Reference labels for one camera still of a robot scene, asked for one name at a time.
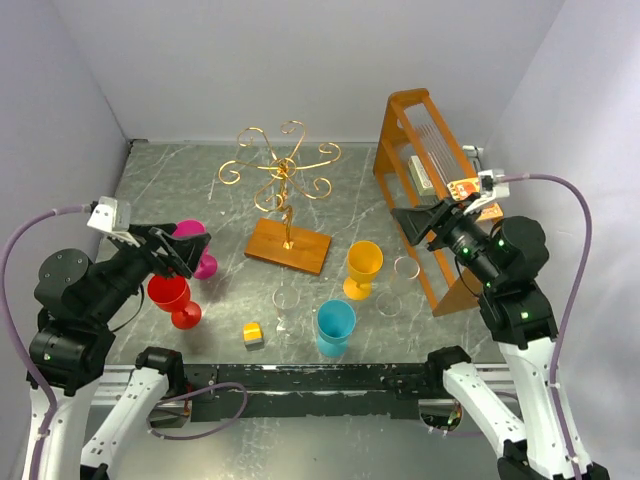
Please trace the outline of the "clear wine glass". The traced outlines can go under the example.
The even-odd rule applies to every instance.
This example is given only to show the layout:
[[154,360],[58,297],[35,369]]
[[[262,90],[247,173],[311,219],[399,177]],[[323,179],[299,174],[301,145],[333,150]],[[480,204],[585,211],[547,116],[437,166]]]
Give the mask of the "clear wine glass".
[[294,344],[300,341],[304,326],[300,311],[300,294],[293,286],[280,286],[273,295],[276,310],[276,333],[281,342]]
[[418,262],[410,256],[394,261],[388,287],[376,299],[376,308],[383,316],[393,317],[401,312],[403,298],[414,286],[420,271]]

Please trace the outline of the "yellow plastic wine glass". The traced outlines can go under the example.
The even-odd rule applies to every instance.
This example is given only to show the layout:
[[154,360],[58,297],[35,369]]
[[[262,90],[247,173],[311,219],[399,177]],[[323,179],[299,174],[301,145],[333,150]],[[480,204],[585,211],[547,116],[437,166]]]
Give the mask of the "yellow plastic wine glass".
[[384,262],[380,247],[371,241],[355,242],[346,257],[348,275],[343,283],[343,291],[351,300],[361,301],[369,297],[372,282]]

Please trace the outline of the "blue plastic wine glass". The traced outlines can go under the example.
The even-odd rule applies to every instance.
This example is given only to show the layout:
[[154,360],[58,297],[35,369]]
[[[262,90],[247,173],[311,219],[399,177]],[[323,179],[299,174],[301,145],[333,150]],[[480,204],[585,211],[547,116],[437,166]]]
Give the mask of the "blue plastic wine glass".
[[326,357],[342,356],[356,326],[356,314],[350,304],[332,299],[322,304],[317,312],[317,347]]

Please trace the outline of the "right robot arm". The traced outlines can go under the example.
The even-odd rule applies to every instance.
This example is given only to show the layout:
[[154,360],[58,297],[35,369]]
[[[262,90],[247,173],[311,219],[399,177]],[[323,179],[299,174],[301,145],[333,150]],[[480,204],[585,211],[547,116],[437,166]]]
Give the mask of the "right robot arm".
[[553,352],[559,330],[536,283],[549,259],[540,224],[506,217],[485,232],[475,215],[451,199],[391,214],[410,245],[426,240],[431,251],[449,249],[481,282],[480,314],[506,361],[521,414],[514,415],[459,346],[429,354],[426,390],[439,398],[450,394],[461,404],[493,448],[503,479],[608,478],[581,444],[558,384]]

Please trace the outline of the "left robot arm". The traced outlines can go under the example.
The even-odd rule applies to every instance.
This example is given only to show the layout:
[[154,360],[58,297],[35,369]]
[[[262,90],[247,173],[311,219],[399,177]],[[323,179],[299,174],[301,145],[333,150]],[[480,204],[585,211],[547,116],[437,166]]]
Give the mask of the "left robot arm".
[[154,405],[181,395],[187,385],[182,356],[148,347],[138,357],[125,395],[91,440],[85,427],[116,334],[109,323],[150,275],[193,276],[211,236],[177,237],[174,224],[134,225],[131,241],[94,263],[77,249],[48,257],[34,296],[42,308],[28,347],[35,370],[26,479],[113,479],[124,445],[141,429]]

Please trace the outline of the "magenta plastic wine glass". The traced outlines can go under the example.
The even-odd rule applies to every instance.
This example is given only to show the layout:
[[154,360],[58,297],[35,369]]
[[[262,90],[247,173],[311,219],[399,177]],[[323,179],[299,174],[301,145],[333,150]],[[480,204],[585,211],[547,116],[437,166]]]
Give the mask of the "magenta plastic wine glass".
[[[177,228],[173,233],[176,238],[183,238],[207,233],[206,226],[196,219],[186,219],[176,224]],[[214,276],[218,269],[216,258],[209,253],[209,247],[199,247],[195,250],[199,254],[197,268],[194,270],[193,276],[198,280],[206,280]]]

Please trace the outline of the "red plastic wine glass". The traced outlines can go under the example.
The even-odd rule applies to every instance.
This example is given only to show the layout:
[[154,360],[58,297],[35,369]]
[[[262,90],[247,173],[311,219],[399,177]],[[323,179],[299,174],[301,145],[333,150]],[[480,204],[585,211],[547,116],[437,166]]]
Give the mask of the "red plastic wine glass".
[[158,308],[170,315],[175,328],[189,330],[200,322],[201,308],[191,299],[191,290],[184,277],[153,275],[147,285],[147,294]]

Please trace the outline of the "wooden shelf rack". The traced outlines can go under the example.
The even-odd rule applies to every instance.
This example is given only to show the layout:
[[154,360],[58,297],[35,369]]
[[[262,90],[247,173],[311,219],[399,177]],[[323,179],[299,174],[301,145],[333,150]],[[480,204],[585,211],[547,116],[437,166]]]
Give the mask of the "wooden shelf rack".
[[[436,195],[418,194],[408,160],[417,155],[435,188]],[[417,88],[391,94],[379,136],[373,174],[390,209],[401,199],[411,207],[433,205],[450,195],[447,183],[475,175],[467,155],[458,144],[427,89]],[[473,293],[480,284],[468,271],[461,274],[444,251],[433,253],[447,289],[436,292],[433,277],[420,272],[418,280],[436,317],[469,310],[477,306]]]

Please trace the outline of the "clear wine glass front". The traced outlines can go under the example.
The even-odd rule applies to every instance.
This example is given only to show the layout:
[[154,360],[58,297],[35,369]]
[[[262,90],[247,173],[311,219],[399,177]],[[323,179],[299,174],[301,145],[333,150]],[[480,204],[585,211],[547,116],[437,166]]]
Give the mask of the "clear wine glass front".
[[300,311],[300,294],[293,286],[280,286],[273,295],[276,310],[276,333],[281,342],[294,344],[300,341],[304,326]]

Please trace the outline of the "white box on shelf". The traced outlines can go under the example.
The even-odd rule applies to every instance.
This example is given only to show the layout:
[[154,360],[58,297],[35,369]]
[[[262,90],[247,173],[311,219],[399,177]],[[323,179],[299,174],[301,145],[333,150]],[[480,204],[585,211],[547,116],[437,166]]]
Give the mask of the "white box on shelf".
[[417,155],[409,158],[408,167],[418,194],[423,197],[435,196],[435,188]]

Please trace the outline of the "orange patterned card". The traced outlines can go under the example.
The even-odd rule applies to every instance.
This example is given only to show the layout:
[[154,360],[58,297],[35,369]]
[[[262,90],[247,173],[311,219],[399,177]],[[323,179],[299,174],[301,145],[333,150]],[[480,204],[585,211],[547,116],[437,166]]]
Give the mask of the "orange patterned card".
[[[463,201],[472,193],[480,192],[480,182],[477,177],[454,180],[447,184],[450,195],[456,201]],[[503,211],[498,203],[493,203],[481,211],[478,221],[497,221],[503,217]]]

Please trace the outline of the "yellow grey small block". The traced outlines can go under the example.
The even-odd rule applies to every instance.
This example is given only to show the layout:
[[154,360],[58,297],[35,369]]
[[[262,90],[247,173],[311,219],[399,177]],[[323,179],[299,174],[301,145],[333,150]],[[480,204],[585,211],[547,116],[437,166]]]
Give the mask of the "yellow grey small block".
[[265,345],[262,328],[257,322],[250,322],[243,327],[243,343],[248,351],[262,349]]

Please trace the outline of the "black base frame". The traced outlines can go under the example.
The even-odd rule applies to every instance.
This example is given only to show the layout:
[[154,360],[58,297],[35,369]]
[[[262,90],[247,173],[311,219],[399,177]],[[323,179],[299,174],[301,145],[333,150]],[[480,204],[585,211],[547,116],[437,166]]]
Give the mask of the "black base frame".
[[429,363],[370,364],[186,364],[161,360],[169,379],[165,400],[213,385],[190,400],[191,420],[241,418],[387,416],[414,420],[421,409],[453,396],[435,378]]

